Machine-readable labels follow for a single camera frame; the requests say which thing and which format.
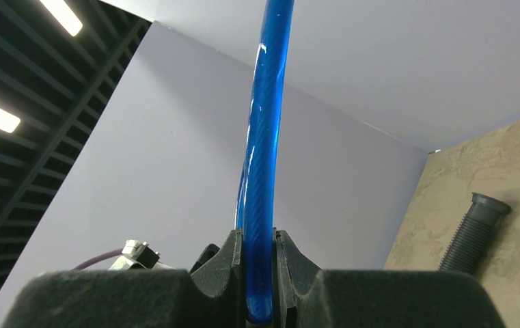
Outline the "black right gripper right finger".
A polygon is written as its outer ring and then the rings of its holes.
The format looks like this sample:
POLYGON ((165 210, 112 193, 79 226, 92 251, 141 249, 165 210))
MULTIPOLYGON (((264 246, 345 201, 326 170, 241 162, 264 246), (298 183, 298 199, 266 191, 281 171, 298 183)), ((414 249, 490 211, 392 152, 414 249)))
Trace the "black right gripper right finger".
POLYGON ((485 289, 450 271, 321 269, 275 232, 275 327, 504 327, 485 289))

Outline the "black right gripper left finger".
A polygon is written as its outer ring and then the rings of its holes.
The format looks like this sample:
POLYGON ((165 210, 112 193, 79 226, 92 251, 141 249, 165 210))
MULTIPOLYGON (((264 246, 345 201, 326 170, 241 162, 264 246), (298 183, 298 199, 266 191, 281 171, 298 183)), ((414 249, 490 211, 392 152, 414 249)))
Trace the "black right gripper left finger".
POLYGON ((198 270, 60 271, 31 280, 3 327, 243 327, 241 232, 198 270))

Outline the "blue cable lock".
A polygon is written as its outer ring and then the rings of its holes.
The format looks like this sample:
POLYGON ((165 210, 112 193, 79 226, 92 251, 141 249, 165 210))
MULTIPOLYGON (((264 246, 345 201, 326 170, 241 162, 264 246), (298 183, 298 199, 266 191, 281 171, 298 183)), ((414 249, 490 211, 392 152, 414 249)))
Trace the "blue cable lock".
POLYGON ((242 231, 247 320, 274 316, 273 203, 293 1, 267 1, 256 53, 235 226, 242 231))

